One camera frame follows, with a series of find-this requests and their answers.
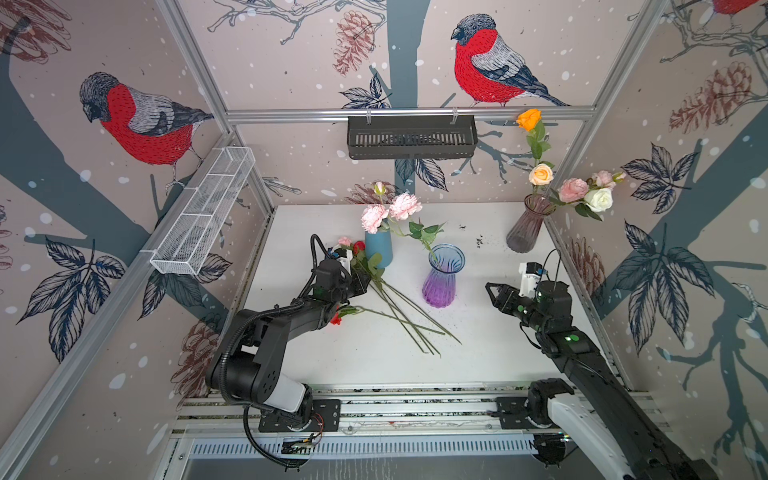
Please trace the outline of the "mauve glass vase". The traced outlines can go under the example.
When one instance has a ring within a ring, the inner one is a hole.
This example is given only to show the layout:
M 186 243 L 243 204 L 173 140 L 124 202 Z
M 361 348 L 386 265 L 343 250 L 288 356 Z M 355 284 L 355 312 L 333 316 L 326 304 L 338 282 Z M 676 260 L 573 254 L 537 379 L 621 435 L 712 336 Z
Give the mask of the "mauve glass vase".
M 517 253 L 530 252 L 537 242 L 544 220 L 554 211 L 555 205 L 546 196 L 526 196 L 524 212 L 506 236 L 507 246 Z

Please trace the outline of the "blue purple glass vase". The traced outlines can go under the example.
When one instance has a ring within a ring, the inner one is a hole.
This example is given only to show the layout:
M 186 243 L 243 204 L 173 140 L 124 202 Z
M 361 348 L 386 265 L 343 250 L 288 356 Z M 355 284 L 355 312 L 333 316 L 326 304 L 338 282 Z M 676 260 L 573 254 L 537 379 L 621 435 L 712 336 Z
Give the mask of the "blue purple glass vase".
M 463 251 L 452 244 L 438 244 L 428 255 L 431 271 L 423 287 L 424 300 L 434 308 L 449 306 L 456 296 L 456 275 L 465 266 Z

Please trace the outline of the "pink carnation stem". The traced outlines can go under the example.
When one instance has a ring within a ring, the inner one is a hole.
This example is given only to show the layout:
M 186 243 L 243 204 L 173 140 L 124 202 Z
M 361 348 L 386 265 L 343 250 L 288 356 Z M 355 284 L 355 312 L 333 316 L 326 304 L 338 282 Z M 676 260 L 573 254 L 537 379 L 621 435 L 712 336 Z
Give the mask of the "pink carnation stem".
M 613 190 L 625 178 L 626 174 L 624 172 L 610 172 L 607 170 L 593 173 L 586 180 L 570 178 L 562 184 L 558 192 L 558 200 L 564 204 L 578 203 L 589 190 L 601 188 L 611 188 Z

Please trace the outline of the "white rose stem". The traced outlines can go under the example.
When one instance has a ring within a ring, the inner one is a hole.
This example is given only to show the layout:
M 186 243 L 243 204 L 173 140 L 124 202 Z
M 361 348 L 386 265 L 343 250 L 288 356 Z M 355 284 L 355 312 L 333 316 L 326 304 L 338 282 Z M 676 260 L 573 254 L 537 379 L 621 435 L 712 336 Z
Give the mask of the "white rose stem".
M 585 218 L 601 221 L 600 214 L 613 206 L 613 194 L 611 188 L 589 190 L 584 198 L 575 206 L 575 212 Z

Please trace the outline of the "orange rose stem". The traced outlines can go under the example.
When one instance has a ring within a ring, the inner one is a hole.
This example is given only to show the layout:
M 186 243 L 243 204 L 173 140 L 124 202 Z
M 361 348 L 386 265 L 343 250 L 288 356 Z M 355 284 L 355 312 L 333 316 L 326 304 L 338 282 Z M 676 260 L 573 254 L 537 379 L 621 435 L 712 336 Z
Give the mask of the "orange rose stem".
M 537 193 L 543 187 L 549 186 L 554 179 L 553 165 L 542 160 L 543 154 L 551 148 L 547 130 L 542 121 L 542 112 L 532 108 L 521 113 L 517 117 L 517 125 L 526 131 L 526 141 L 534 160 L 528 180 L 533 187 L 533 192 Z

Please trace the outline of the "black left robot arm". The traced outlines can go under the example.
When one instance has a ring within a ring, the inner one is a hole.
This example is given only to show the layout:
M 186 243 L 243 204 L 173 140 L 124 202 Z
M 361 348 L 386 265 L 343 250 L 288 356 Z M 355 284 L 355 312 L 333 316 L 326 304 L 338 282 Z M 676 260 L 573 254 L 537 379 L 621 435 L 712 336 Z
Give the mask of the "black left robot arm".
M 293 429 L 307 426 L 314 416 L 313 394 L 308 385 L 281 373 L 287 344 L 325 328 L 351 298 L 367 292 L 369 283 L 369 275 L 324 259 L 289 305 L 237 312 L 206 371 L 206 385 L 229 405 L 275 414 Z

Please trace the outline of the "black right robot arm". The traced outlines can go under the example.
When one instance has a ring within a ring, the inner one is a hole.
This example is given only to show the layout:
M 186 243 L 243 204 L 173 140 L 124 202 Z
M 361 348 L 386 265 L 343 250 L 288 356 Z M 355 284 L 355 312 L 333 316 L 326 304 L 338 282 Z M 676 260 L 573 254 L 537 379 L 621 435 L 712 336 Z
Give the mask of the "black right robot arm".
M 495 309 L 534 332 L 534 345 L 563 375 L 532 383 L 526 409 L 533 424 L 556 425 L 606 479 L 716 478 L 706 461 L 690 458 L 651 421 L 574 326 L 566 283 L 542 280 L 530 296 L 507 284 L 485 289 Z

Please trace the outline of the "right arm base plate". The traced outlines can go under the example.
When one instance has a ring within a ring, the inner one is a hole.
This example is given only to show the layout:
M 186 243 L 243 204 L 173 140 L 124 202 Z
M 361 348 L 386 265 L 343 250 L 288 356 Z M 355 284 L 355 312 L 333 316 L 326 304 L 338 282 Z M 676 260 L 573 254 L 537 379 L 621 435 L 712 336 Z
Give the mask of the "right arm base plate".
M 558 425 L 548 413 L 549 399 L 545 397 L 497 397 L 497 417 L 504 430 L 553 429 Z

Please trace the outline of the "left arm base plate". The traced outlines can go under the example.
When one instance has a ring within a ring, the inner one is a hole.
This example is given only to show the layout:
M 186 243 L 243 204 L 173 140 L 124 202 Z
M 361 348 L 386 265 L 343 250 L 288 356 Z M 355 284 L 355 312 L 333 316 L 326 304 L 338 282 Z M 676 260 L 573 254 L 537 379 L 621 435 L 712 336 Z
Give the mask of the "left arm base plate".
M 262 410 L 257 430 L 259 433 L 337 432 L 340 416 L 340 400 L 315 399 L 304 402 L 296 412 Z

